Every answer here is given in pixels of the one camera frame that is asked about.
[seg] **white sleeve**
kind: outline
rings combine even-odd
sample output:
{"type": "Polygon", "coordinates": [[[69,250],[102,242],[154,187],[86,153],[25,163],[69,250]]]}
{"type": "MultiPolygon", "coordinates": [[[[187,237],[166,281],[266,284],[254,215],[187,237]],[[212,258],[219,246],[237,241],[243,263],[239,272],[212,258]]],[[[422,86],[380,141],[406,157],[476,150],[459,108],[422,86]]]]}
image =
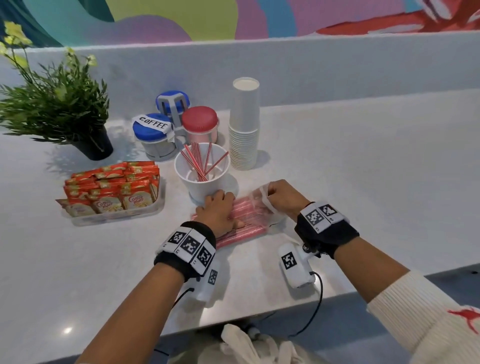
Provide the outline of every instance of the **white sleeve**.
{"type": "Polygon", "coordinates": [[[458,305],[418,272],[390,285],[368,310],[413,354],[411,363],[480,363],[480,310],[458,305]]]}

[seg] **stack of paper cups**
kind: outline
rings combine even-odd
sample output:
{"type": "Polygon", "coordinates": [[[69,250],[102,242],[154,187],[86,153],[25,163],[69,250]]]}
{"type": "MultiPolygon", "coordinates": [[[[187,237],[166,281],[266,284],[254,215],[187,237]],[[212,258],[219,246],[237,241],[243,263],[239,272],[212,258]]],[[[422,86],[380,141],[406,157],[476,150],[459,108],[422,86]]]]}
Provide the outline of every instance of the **stack of paper cups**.
{"type": "Polygon", "coordinates": [[[233,81],[230,110],[230,162],[238,170],[250,170],[257,162],[260,134],[260,82],[250,77],[233,81]]]}

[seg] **person's left arm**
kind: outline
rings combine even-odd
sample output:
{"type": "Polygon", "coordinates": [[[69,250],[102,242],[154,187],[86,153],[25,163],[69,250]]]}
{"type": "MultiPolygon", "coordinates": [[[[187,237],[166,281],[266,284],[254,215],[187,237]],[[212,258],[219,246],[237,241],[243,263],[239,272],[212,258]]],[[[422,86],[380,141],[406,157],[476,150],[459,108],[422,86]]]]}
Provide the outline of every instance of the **person's left arm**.
{"type": "MultiPolygon", "coordinates": [[[[205,208],[198,207],[196,229],[206,235],[222,236],[242,223],[228,219],[232,211],[232,193],[218,191],[205,199],[205,208]]],[[[174,260],[170,253],[162,259],[121,303],[76,364],[144,364],[160,337],[175,299],[184,283],[193,274],[185,262],[174,260]]]]}

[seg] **red embroidered design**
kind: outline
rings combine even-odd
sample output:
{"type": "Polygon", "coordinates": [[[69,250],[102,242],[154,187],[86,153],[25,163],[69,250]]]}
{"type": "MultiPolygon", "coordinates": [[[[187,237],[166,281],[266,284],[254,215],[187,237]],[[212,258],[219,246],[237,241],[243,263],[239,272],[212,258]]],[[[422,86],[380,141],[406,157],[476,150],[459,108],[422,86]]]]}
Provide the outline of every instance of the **red embroidered design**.
{"type": "Polygon", "coordinates": [[[473,327],[473,320],[476,320],[477,318],[480,318],[480,313],[476,312],[473,308],[470,309],[463,309],[461,311],[452,311],[448,310],[447,311],[449,314],[457,315],[457,316],[462,316],[467,320],[467,325],[472,330],[475,332],[477,335],[479,332],[473,327]]]}

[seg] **colorful wall mural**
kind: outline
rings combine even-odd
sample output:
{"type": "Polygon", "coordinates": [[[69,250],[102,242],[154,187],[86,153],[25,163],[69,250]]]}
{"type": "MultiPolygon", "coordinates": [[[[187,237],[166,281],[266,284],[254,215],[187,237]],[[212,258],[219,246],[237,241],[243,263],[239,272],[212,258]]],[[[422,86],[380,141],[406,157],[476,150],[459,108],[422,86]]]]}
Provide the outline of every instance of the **colorful wall mural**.
{"type": "Polygon", "coordinates": [[[37,47],[480,28],[480,0],[1,0],[37,47]]]}

